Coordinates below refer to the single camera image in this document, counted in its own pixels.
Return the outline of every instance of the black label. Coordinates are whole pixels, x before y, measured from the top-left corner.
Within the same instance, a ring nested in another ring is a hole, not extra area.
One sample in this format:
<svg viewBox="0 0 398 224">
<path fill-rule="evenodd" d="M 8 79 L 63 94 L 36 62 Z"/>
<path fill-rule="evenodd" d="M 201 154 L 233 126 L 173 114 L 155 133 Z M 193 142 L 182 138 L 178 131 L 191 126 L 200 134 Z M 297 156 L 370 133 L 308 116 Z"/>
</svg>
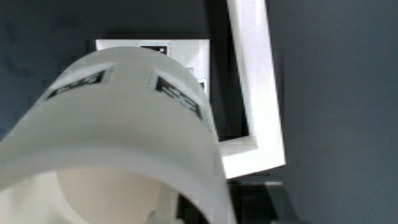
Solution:
<svg viewBox="0 0 398 224">
<path fill-rule="evenodd" d="M 194 102 L 194 100 L 189 98 L 189 96 L 184 94 L 184 92 L 178 90 L 178 88 L 173 86 L 173 84 L 166 81 L 162 77 L 159 77 L 155 89 L 159 92 L 166 93 L 166 95 L 191 109 L 191 111 L 196 113 L 196 116 L 203 120 L 201 108 L 198 103 Z"/>
<path fill-rule="evenodd" d="M 49 95 L 50 99 L 52 97 L 56 97 L 59 94 L 63 94 L 65 92 L 68 92 L 70 90 L 77 89 L 79 87 L 86 86 L 86 85 L 95 85 L 100 84 L 104 81 L 104 77 L 106 77 L 106 71 L 98 72 L 95 75 L 91 75 L 90 77 L 86 77 L 84 79 L 81 79 L 79 81 L 75 81 L 72 84 L 65 85 L 63 87 L 59 87 L 54 91 L 52 94 Z"/>
<path fill-rule="evenodd" d="M 168 55 L 168 46 L 141 46 L 141 47 L 152 49 L 154 51 Z"/>
</svg>

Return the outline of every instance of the white cylindrical object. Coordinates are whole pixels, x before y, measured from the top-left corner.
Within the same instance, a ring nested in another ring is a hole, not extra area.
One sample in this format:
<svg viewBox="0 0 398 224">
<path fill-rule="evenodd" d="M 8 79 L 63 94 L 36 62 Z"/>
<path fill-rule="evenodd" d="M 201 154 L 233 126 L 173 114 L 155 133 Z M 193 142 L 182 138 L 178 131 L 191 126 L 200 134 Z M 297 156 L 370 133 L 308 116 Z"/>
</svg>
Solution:
<svg viewBox="0 0 398 224">
<path fill-rule="evenodd" d="M 237 223 L 209 98 L 166 55 L 113 48 L 70 66 L 0 145 L 0 190 L 0 223 L 157 223 L 177 193 Z"/>
</svg>

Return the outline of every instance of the white frame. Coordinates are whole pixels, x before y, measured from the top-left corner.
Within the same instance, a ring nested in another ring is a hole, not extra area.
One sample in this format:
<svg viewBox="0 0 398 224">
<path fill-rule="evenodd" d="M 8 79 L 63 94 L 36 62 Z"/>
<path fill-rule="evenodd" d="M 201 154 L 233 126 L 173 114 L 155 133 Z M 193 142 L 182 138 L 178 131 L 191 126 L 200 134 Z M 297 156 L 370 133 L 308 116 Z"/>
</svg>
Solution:
<svg viewBox="0 0 398 224">
<path fill-rule="evenodd" d="M 228 0 L 249 136 L 221 142 L 228 178 L 287 164 L 265 0 Z"/>
</svg>

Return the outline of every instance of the dark wall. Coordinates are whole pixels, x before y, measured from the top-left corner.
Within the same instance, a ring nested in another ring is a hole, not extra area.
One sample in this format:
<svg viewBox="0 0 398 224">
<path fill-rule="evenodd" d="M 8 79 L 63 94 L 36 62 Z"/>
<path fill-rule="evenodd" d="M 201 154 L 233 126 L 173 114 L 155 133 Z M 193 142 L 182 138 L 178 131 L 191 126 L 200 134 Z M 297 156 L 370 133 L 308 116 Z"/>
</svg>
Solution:
<svg viewBox="0 0 398 224">
<path fill-rule="evenodd" d="M 271 0 L 271 21 L 301 219 L 398 223 L 398 1 Z"/>
</svg>

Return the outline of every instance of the dark gray background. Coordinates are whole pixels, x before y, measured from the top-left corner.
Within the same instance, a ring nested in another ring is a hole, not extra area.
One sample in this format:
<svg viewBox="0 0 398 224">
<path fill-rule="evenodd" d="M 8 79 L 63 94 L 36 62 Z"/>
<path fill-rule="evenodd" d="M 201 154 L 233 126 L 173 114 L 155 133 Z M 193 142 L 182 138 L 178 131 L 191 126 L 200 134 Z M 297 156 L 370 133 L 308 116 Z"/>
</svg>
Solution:
<svg viewBox="0 0 398 224">
<path fill-rule="evenodd" d="M 269 5 L 289 165 L 251 180 L 285 180 L 312 224 L 395 224 L 398 1 Z M 0 136 L 95 39 L 145 34 L 212 38 L 217 129 L 246 134 L 225 0 L 0 0 Z"/>
</svg>

